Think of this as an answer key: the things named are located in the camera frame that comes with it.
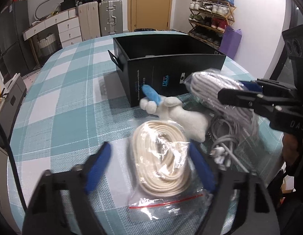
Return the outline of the white plush toy blue horn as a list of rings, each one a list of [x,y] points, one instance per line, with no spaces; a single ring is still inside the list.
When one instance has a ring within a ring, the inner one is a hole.
[[[144,84],[141,90],[145,95],[139,103],[142,110],[162,120],[176,122],[183,127],[189,139],[199,143],[206,140],[211,116],[198,111],[185,110],[179,98],[161,96],[149,85]]]

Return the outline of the purple paper bag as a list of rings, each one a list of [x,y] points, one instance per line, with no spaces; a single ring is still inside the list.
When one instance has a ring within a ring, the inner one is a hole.
[[[234,60],[241,42],[241,38],[241,29],[234,30],[231,26],[227,26],[223,33],[219,51]]]

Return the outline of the teal checked tablecloth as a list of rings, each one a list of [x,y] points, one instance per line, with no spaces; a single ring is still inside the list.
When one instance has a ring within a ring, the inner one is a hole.
[[[126,161],[131,121],[146,113],[131,107],[110,60],[111,36],[83,41],[54,53],[27,92],[10,146],[26,202],[45,170],[62,172],[84,163],[101,143],[112,157],[89,200],[108,234],[194,234],[203,210],[133,222],[133,187]]]

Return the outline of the black cardboard storage box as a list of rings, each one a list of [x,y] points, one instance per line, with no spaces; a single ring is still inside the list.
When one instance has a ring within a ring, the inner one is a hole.
[[[184,80],[197,71],[221,70],[226,56],[187,34],[141,32],[114,37],[110,59],[116,65],[131,107],[145,97],[141,88],[151,86],[162,96],[187,92]]]

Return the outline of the wooden shoe rack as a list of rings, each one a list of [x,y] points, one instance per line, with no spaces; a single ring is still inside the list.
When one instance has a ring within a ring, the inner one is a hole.
[[[235,23],[235,0],[191,0],[188,34],[219,49],[228,26]]]

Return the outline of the grey side cabinet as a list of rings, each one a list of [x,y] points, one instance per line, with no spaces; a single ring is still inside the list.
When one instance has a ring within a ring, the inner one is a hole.
[[[10,139],[27,89],[19,73],[15,74],[5,84],[3,79],[0,71],[0,124],[6,136]]]

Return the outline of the wooden door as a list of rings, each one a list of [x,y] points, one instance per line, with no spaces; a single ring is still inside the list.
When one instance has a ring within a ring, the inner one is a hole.
[[[171,10],[172,0],[127,0],[128,29],[168,30]]]

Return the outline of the grey white laundry basket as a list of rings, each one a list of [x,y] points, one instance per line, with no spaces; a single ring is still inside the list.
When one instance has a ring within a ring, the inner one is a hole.
[[[49,33],[45,38],[39,38],[38,47],[43,57],[51,56],[59,49],[56,35]]]

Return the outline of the dark grey refrigerator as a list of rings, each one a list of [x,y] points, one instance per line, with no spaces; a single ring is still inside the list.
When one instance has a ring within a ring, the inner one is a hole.
[[[29,74],[36,66],[23,32],[29,28],[27,1],[17,1],[0,14],[0,51],[10,76]]]

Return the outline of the silver aluminium suitcase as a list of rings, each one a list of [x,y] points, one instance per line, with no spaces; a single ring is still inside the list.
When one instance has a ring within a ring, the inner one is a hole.
[[[99,22],[102,36],[123,33],[123,10],[121,0],[107,0],[99,4]]]

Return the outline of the white drawer desk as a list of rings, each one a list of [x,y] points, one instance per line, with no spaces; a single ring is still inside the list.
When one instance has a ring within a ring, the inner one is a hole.
[[[23,32],[24,40],[29,40],[32,54],[37,65],[40,63],[38,59],[38,51],[34,46],[33,37],[38,35],[40,32],[50,29],[53,26],[57,27],[57,32],[62,48],[83,41],[76,8],[64,10],[45,20],[39,21],[34,26],[29,27]]]

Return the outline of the beige suitcase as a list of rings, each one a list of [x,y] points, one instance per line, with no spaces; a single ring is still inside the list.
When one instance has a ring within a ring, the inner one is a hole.
[[[98,2],[79,4],[77,12],[82,41],[100,37]]]

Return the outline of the black bag on desk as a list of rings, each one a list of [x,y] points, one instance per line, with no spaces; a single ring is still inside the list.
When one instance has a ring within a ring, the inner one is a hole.
[[[76,6],[76,0],[63,0],[63,2],[60,3],[61,11],[71,9],[75,6]]]

